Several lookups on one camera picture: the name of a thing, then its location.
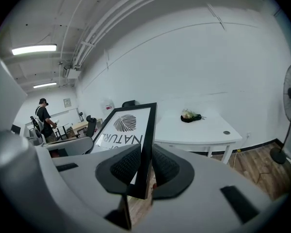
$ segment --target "black t-shirt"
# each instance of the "black t-shirt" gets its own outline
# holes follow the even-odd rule
[[[38,110],[38,113],[36,113],[36,114],[39,117],[40,121],[44,122],[44,129],[43,129],[43,131],[41,133],[44,135],[45,138],[49,137],[53,133],[53,129],[50,126],[50,124],[45,122],[45,119],[50,118],[50,115],[49,115],[47,109],[45,107],[41,107]]]

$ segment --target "person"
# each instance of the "person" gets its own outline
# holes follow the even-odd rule
[[[41,133],[44,135],[46,142],[50,143],[57,141],[56,136],[53,132],[53,129],[56,129],[57,125],[50,119],[50,115],[46,109],[46,106],[48,105],[49,104],[47,103],[46,99],[40,99],[39,106],[36,108],[35,114],[39,117],[41,122],[44,122],[44,128]]]

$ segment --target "floor fan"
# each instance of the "floor fan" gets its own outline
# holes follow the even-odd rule
[[[287,119],[290,122],[288,132],[283,142],[283,146],[281,148],[273,148],[270,152],[272,159],[278,164],[284,164],[286,161],[286,154],[283,152],[283,148],[286,144],[291,129],[291,66],[289,66],[285,77],[283,87],[283,103]]]

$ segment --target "sign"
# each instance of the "sign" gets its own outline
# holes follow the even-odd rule
[[[100,151],[104,151],[125,145],[141,144],[142,151],[149,114],[150,108],[116,112],[102,130],[95,145],[100,147]],[[136,176],[137,173],[131,184],[135,184]]]
[[[70,101],[70,99],[64,99],[64,105],[65,105],[65,108],[71,107],[71,101]]]
[[[125,145],[141,145],[141,163],[128,186],[130,196],[146,199],[151,173],[152,144],[155,135],[156,103],[113,109],[85,154],[107,151]]]

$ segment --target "black chair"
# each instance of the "black chair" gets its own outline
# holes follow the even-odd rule
[[[91,117],[91,115],[89,115],[86,117],[86,121],[88,121],[86,136],[92,137],[94,135],[94,132],[95,132],[97,119],[94,117]]]
[[[122,107],[134,106],[136,105],[136,100],[126,101],[122,104]]]

